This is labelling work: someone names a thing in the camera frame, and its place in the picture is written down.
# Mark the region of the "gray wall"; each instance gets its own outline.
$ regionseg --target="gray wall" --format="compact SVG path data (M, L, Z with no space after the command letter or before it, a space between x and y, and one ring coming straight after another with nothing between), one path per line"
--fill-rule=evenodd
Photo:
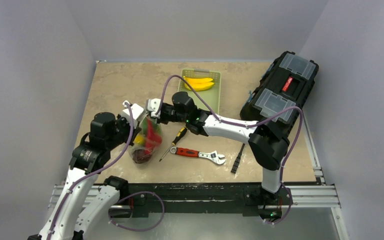
M299 52L328 0L67 0L95 59L273 60Z
M65 2L0 0L0 239L43 226L94 65Z
M384 239L384 1L330 0L301 53L320 64L305 106L352 239Z

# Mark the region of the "red wrench handle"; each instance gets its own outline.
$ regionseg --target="red wrench handle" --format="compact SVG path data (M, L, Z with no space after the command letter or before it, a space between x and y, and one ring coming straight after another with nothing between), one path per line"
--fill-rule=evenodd
M192 149L178 147L175 154L184 157L198 158L200 152Z

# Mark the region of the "toolbox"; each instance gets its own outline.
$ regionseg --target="toolbox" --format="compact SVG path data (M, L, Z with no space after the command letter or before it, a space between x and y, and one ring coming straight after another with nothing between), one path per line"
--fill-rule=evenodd
M259 81L259 86L242 107L240 118L262 121L288 107L302 108L309 96L319 65L285 51L276 58ZM298 117L298 111L289 110L272 121L287 136Z

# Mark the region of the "green plastic tray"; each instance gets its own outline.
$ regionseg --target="green plastic tray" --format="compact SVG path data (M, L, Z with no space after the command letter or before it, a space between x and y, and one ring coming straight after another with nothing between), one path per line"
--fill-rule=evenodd
M219 71L184 68L181 71L181 76L195 79L214 79L214 86L212 88L205 91L198 91L197 93L214 110L214 112L218 114L220 110L220 90L222 89L222 74ZM194 94L193 91L186 89L182 80L179 80L178 92L187 92L189 97L193 99L199 109L208 110L208 108L201 102L201 100L198 99L198 97Z

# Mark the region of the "beige table surface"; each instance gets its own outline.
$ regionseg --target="beige table surface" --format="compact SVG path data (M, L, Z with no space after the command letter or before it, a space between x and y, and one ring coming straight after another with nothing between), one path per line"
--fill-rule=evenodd
M181 74L183 68L220 71L219 114L239 119L239 112L249 97L249 91L258 86L269 65L270 62L100 62L96 66L76 146L81 137L90 131L90 123L95 114L110 112L117 115L124 109L124 100L144 107L147 99L161 98L164 82L170 75ZM178 85L178 79L170 82L164 102L171 104L171 97L177 91ZM130 183L225 183L262 180L262 168L255 161L249 146L245 146L236 174L230 172L242 144L222 137L205 137L188 132L177 146L200 152L217 150L226 156L224 165L215 165L207 159L187 158L171 153L159 162L159 158L182 126L181 123L162 124L163 143L149 162L136 164L126 153L114 166L101 173L97 183L102 183L111 175L122 177ZM298 124L289 136L291 141L296 135L297 127ZM123 146L111 152L111 160L120 153ZM300 134L286 163L283 179L286 182L315 181L304 134Z

